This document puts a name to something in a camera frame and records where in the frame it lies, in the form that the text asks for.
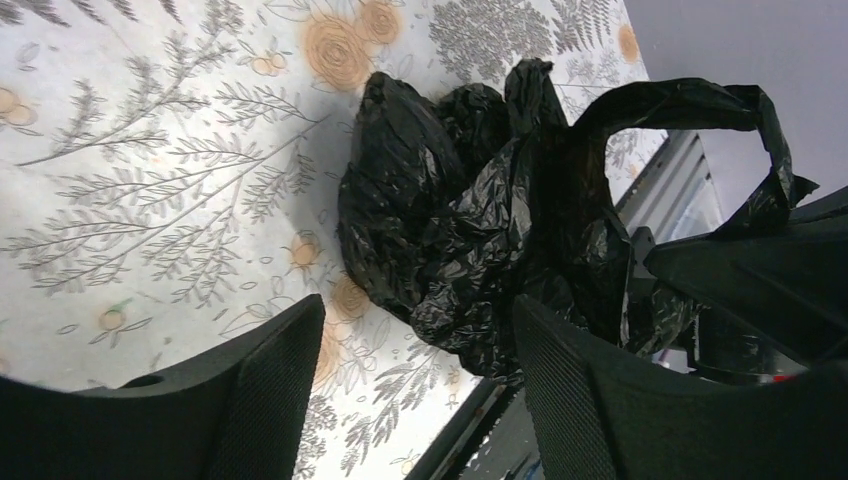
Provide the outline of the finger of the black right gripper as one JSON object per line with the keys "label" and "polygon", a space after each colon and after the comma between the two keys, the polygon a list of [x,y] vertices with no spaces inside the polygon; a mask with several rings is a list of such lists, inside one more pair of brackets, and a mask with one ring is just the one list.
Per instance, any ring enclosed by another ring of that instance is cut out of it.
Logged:
{"label": "finger of the black right gripper", "polygon": [[752,328],[802,365],[847,357],[847,191],[794,210],[766,234],[661,244],[657,279]]}

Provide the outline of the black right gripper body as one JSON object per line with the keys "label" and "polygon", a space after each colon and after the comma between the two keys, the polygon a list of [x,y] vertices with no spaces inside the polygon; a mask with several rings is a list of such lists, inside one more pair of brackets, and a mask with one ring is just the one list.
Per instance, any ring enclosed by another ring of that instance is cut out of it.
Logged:
{"label": "black right gripper body", "polygon": [[[722,226],[705,235],[734,239],[766,234],[739,226]],[[650,357],[682,347],[692,376],[729,385],[781,381],[806,370],[752,328],[737,323],[657,279],[647,269],[648,253],[657,244],[647,227],[630,238],[631,274],[627,282],[625,348]]]}

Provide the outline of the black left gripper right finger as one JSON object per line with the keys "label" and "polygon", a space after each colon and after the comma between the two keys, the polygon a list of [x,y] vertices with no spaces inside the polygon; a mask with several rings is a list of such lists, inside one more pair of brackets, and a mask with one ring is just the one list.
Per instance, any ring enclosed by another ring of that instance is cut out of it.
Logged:
{"label": "black left gripper right finger", "polygon": [[549,479],[843,479],[847,365],[730,386],[638,358],[527,296],[517,352]]}

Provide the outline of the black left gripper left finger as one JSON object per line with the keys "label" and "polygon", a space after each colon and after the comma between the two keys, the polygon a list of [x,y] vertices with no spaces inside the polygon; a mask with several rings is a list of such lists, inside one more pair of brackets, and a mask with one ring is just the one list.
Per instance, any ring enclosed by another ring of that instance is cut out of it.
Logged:
{"label": "black left gripper left finger", "polygon": [[289,479],[325,309],[264,324],[118,388],[1,381],[5,479]]}

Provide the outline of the black trash bag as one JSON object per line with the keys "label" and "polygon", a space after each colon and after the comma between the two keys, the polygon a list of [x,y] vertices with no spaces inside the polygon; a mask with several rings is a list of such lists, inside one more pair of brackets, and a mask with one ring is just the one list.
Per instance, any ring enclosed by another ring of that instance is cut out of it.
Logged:
{"label": "black trash bag", "polygon": [[782,226],[815,189],[793,173],[775,107],[756,85],[633,82],[569,123],[552,68],[524,59],[502,91],[467,84],[437,102],[372,74],[338,191],[350,278],[420,340],[507,385],[524,379],[518,295],[640,357],[668,347],[699,316],[695,300],[662,283],[644,300],[630,297],[634,250],[605,173],[616,133],[758,131],[770,171],[723,235]]}

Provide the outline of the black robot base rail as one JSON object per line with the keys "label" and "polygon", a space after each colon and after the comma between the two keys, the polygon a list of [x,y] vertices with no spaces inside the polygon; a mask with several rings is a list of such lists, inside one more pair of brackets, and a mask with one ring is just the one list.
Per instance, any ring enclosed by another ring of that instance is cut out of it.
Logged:
{"label": "black robot base rail", "polygon": [[406,480],[541,480],[545,477],[524,388],[482,380]]}

